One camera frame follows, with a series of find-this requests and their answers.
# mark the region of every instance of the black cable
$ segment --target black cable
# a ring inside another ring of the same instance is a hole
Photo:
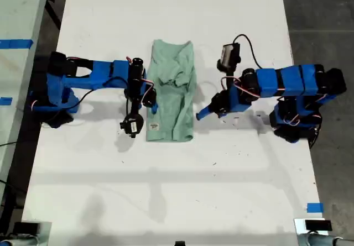
[[[128,102],[129,102],[129,100],[127,99],[127,102],[126,102],[126,115],[128,115]]]
[[[4,146],[4,145],[12,145],[12,144],[16,144],[17,143],[17,141],[15,141],[15,142],[9,142],[9,143],[5,143],[5,144],[1,144],[0,146]]]
[[[322,125],[322,124],[319,124],[319,126],[318,126],[318,128],[317,128],[317,132],[316,132],[316,134],[315,134],[315,138],[314,138],[314,140],[312,140],[312,142],[309,144],[310,149],[314,146],[314,144],[316,143],[316,141],[317,141],[317,139],[318,139],[318,137],[319,137],[319,134],[320,134],[320,131],[321,131],[321,125]]]
[[[22,189],[20,189],[20,188],[18,188],[18,187],[15,187],[15,186],[13,186],[13,185],[11,185],[11,184],[9,184],[9,183],[6,182],[6,181],[0,180],[0,182],[2,182],[3,184],[9,186],[10,188],[12,188],[12,189],[14,189],[14,190],[16,190],[16,191],[22,192],[22,193],[24,193],[24,194],[27,193],[26,191],[24,191],[24,190],[22,190]]]
[[[254,62],[256,63],[256,65],[258,66],[259,69],[262,69],[262,67],[259,65],[259,63],[257,62],[257,59],[256,59],[256,56],[254,55],[254,51],[253,51],[253,46],[252,46],[252,43],[251,43],[251,40],[249,39],[249,37],[247,37],[247,35],[245,34],[240,34],[240,35],[237,35],[236,38],[233,40],[233,44],[235,43],[235,41],[239,38],[239,37],[245,37],[246,40],[248,41],[249,43],[249,47],[251,47],[251,52],[252,52],[252,56],[253,56],[253,60]]]
[[[113,80],[115,80],[115,79],[120,79],[120,80],[122,80],[122,81],[127,85],[127,87],[128,87],[128,82],[127,82],[124,78],[122,78],[122,77],[120,77],[120,76],[112,77],[112,78],[108,79],[105,83],[103,83],[102,85],[105,86],[105,85],[107,85],[109,82],[111,82],[111,81],[113,81]],[[88,94],[90,94],[92,91],[95,91],[95,90],[89,90],[88,92],[86,92],[86,93],[83,95],[83,97],[82,97],[75,105],[70,106],[70,107],[68,107],[68,108],[63,108],[63,109],[59,110],[53,117],[51,117],[50,119],[48,119],[48,120],[46,120],[46,121],[43,121],[43,123],[48,123],[48,122],[54,120],[54,119],[60,114],[60,112],[67,111],[68,109],[75,108],[75,107],[76,107],[77,105],[79,105],[79,104],[84,100],[84,98],[85,98]]]

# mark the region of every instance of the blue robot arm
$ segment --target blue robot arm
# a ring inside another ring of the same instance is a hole
[[[91,73],[76,76],[77,67],[85,67]],[[135,58],[127,61],[92,61],[77,57],[66,57],[53,52],[49,59],[44,87],[31,93],[32,110],[41,113],[42,122],[52,127],[72,121],[69,113],[76,113],[80,102],[72,88],[83,88],[90,92],[100,88],[123,88],[127,100],[131,101],[131,111],[121,123],[121,128],[132,138],[141,131],[143,118],[138,113],[141,104],[157,112],[156,90],[153,83],[146,80],[143,60]]]
[[[217,68],[226,73],[223,78],[227,79],[227,88],[197,113],[197,120],[210,113],[222,117],[230,112],[243,112],[259,98],[280,96],[282,99],[278,99],[269,116],[274,133],[291,143],[307,138],[311,146],[322,123],[319,108],[346,91],[339,69],[325,72],[321,65],[297,65],[278,70],[246,69],[236,78],[233,73],[239,62],[240,45],[225,45]]]

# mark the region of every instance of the blue painter's tape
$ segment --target blue painter's tape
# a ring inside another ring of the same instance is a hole
[[[0,40],[0,49],[29,49],[33,44],[32,40]]]
[[[0,97],[0,106],[9,106],[12,103],[12,98]]]
[[[308,203],[308,213],[323,213],[323,203]]]

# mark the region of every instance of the garment tag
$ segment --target garment tag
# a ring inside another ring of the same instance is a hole
[[[136,122],[132,122],[131,123],[131,129],[132,129],[132,133],[135,133],[138,130]]]
[[[159,131],[160,130],[160,124],[158,124],[158,123],[150,123],[149,129],[150,129],[150,131]]]

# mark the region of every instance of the cable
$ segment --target cable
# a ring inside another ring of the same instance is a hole
[[[5,185],[11,187],[12,189],[14,189],[14,190],[16,190],[16,191],[22,192],[22,193],[24,193],[24,194],[27,193],[26,191],[22,190],[21,188],[15,187],[15,186],[9,184],[9,183],[6,182],[6,181],[0,180],[0,182],[2,182],[3,184],[5,184]]]
[[[150,87],[148,88],[148,90],[145,91],[143,97],[142,97],[142,102],[144,101],[144,98],[145,98],[145,95],[154,87],[154,82],[153,81],[150,81],[150,80],[147,80],[147,79],[143,79],[142,78],[142,81],[146,82],[146,83],[149,83],[150,84]]]
[[[236,36],[236,38],[233,40],[233,44],[235,43],[235,41],[239,38],[239,37],[245,37],[246,40],[248,41],[249,43],[249,47],[251,47],[251,52],[252,52],[252,56],[253,56],[253,60],[254,62],[256,63],[256,65],[258,66],[259,69],[262,69],[262,67],[259,65],[259,63],[257,62],[257,59],[256,59],[256,56],[254,55],[254,51],[253,51],[253,46],[252,46],[252,43],[251,43],[251,40],[249,39],[249,37],[245,34],[239,34]]]
[[[225,78],[233,78],[235,80],[237,80],[239,83],[241,83],[241,81],[237,78],[237,77],[234,77],[234,76],[224,76],[221,78],[221,86],[222,88],[225,90],[225,86],[223,85],[222,83],[222,80],[225,79]],[[240,87],[238,85],[235,84],[235,82],[233,83],[235,87],[237,87],[239,90],[242,90],[243,92],[247,93],[247,94],[250,94],[251,96],[253,97],[256,97],[256,98],[260,98],[260,95],[257,95],[255,93],[252,93],[252,92],[249,92],[248,90],[244,89],[243,87]]]
[[[108,79],[105,83],[103,83],[102,85],[105,86],[105,85],[107,85],[109,82],[111,82],[111,81],[113,81],[113,80],[115,80],[115,79],[122,80],[122,81],[127,85],[127,87],[128,87],[128,82],[127,82],[124,78],[122,78],[122,77],[120,77],[120,76],[112,77],[112,78]],[[48,123],[48,122],[54,120],[54,119],[60,114],[60,112],[64,112],[64,111],[67,111],[68,109],[75,108],[77,105],[79,105],[79,104],[85,99],[85,97],[86,97],[88,94],[90,94],[90,93],[93,92],[93,91],[95,91],[95,90],[89,90],[88,92],[86,92],[86,93],[83,95],[83,97],[82,97],[75,105],[70,106],[70,107],[68,107],[68,108],[62,108],[61,110],[57,111],[57,113],[56,113],[53,117],[51,117],[51,118],[48,119],[48,120],[43,121],[42,123]]]
[[[5,143],[5,144],[1,144],[0,146],[4,146],[4,145],[12,145],[12,144],[16,144],[17,143],[17,141],[15,141],[15,142],[9,142],[9,143]]]
[[[224,76],[220,79],[220,83],[221,83],[221,86],[222,86],[222,89],[225,90],[225,86],[223,85],[223,82],[222,80],[226,79],[226,78],[233,78],[234,80],[237,80],[238,82],[241,83],[241,80],[237,77],[234,77],[234,76]]]
[[[322,97],[320,97],[319,99],[317,99],[315,102],[318,102],[318,101],[320,101],[321,99],[323,99],[324,97],[326,97],[327,96],[327,94],[324,94]],[[284,117],[283,118],[283,122],[284,123],[286,123],[286,124],[288,124],[288,125],[290,125],[290,126],[297,126],[299,123],[300,123],[300,120],[298,120],[298,122],[296,123],[296,124],[291,124],[293,121],[295,121],[295,119],[296,118],[298,118],[298,116],[299,116],[299,114],[297,114],[291,121],[289,121],[289,122],[287,122],[287,121],[285,121],[285,119],[286,119],[286,117]]]
[[[128,103],[129,103],[129,99],[127,99],[127,102],[126,102],[126,115],[128,115]]]

